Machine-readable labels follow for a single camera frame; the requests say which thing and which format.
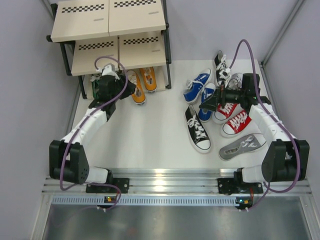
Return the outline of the green sneaker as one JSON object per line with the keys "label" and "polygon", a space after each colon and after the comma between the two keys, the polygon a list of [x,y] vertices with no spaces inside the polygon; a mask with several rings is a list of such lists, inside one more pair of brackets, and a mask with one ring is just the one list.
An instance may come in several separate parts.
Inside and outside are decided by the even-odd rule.
{"label": "green sneaker", "polygon": [[92,87],[92,96],[94,99],[97,98],[97,92],[99,90],[99,80],[101,74],[92,74],[90,77],[91,87]]}

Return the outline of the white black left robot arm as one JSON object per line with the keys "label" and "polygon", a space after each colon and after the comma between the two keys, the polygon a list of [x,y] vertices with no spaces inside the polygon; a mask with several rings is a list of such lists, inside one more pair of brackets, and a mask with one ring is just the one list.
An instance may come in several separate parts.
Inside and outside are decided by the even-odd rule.
{"label": "white black left robot arm", "polygon": [[136,86],[124,71],[102,75],[98,82],[100,97],[88,106],[80,122],[61,140],[49,145],[49,176],[59,181],[62,191],[76,185],[96,185],[103,193],[114,188],[112,173],[103,167],[90,166],[86,147],[116,110],[116,102],[132,95]]}

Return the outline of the orange sneaker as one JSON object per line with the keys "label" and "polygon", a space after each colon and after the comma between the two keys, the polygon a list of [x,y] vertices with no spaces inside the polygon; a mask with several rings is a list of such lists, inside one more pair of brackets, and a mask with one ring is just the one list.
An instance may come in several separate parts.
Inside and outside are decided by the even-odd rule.
{"label": "orange sneaker", "polygon": [[143,78],[145,89],[150,93],[155,92],[157,90],[157,81],[154,68],[145,67],[140,68],[139,70]]}
{"label": "orange sneaker", "polygon": [[135,90],[134,93],[131,95],[133,101],[137,105],[143,105],[146,101],[146,96],[142,88],[141,80],[138,74],[134,70],[129,70],[127,72],[128,75],[128,80],[132,83],[135,84]]}

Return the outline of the black sneaker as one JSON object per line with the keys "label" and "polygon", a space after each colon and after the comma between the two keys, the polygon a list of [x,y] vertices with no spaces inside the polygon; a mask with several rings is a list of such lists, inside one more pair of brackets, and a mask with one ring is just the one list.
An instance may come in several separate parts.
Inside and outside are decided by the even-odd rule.
{"label": "black sneaker", "polygon": [[215,80],[216,85],[220,86],[220,80],[219,80],[219,72],[222,69],[229,68],[226,63],[227,56],[223,54],[221,50],[219,50],[214,58],[214,64],[215,64]]}
{"label": "black sneaker", "polygon": [[188,105],[184,116],[191,145],[201,154],[209,153],[212,146],[210,137],[191,104]]}

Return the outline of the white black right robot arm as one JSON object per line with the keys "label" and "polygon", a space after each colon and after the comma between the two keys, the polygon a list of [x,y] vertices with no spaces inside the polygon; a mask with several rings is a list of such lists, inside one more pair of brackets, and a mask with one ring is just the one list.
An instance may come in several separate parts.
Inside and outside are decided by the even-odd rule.
{"label": "white black right robot arm", "polygon": [[252,183],[263,183],[271,192],[284,194],[291,191],[306,177],[310,145],[291,134],[275,114],[270,100],[260,96],[259,75],[245,73],[241,89],[217,87],[199,108],[216,111],[218,106],[240,104],[266,141],[268,150],[260,164],[243,167],[233,186],[240,193],[247,192]]}

